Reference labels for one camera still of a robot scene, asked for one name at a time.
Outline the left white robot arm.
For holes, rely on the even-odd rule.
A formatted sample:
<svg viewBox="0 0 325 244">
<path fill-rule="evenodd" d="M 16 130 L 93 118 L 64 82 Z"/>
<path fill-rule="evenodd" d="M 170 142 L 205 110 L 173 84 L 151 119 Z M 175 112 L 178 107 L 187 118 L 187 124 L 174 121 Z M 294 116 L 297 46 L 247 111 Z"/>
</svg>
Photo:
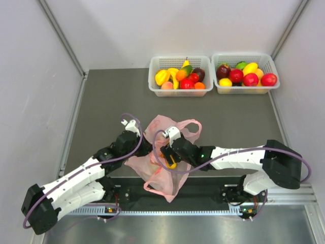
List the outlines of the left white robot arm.
<svg viewBox="0 0 325 244">
<path fill-rule="evenodd" d="M 118 190 L 108 175 L 132 156 L 146 156 L 151 151 L 152 144 L 144 135 L 123 131 L 116 141 L 67 175 L 44 186 L 29 187 L 21 208 L 25 216 L 23 228 L 40 235 L 77 208 L 116 201 Z"/>
</svg>

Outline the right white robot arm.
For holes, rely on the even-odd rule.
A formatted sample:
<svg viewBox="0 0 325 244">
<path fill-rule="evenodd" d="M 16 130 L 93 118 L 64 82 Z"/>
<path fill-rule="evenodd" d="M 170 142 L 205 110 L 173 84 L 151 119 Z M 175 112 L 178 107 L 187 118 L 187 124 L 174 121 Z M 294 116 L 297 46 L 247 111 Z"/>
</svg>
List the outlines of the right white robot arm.
<svg viewBox="0 0 325 244">
<path fill-rule="evenodd" d="M 296 190 L 300 188 L 301 155 L 277 140 L 254 148 L 222 148 L 196 146 L 184 137 L 170 140 L 160 151 L 168 164 L 184 161 L 194 170 L 252 170 L 241 177 L 237 195 L 249 201 L 255 195 L 275 186 Z"/>
</svg>

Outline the green orange mango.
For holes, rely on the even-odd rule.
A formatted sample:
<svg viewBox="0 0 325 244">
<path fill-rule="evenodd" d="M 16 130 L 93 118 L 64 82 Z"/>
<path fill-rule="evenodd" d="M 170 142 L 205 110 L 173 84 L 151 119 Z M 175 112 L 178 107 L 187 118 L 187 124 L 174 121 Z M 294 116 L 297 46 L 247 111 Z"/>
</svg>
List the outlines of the green orange mango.
<svg viewBox="0 0 325 244">
<path fill-rule="evenodd" d="M 184 68 L 181 68 L 178 73 L 176 74 L 176 79 L 181 81 L 184 78 L 187 78 L 192 72 L 192 66 L 188 65 Z"/>
</svg>

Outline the pink plastic bag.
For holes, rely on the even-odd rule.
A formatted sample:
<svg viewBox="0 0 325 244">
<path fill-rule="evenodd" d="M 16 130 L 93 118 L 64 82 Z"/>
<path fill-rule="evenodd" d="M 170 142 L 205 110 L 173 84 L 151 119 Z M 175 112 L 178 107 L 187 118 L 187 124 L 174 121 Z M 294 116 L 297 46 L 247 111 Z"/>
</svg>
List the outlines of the pink plastic bag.
<svg viewBox="0 0 325 244">
<path fill-rule="evenodd" d="M 157 155 L 150 152 L 142 157 L 133 156 L 125 162 L 125 165 L 131 167 L 144 181 L 145 191 L 163 196 L 168 203 L 175 199 L 188 178 L 188 174 L 179 174 L 176 171 L 191 169 L 191 166 L 184 161 L 177 163 L 176 166 L 168 166 L 166 158 L 160 151 L 162 146 L 167 145 L 168 139 L 164 138 L 161 133 L 155 136 L 155 133 L 171 126 L 179 129 L 185 139 L 191 143 L 199 138 L 202 131 L 201 123 L 195 119 L 176 122 L 169 117 L 157 115 L 144 131 L 144 138 L 149 143 L 154 143 Z"/>
</svg>

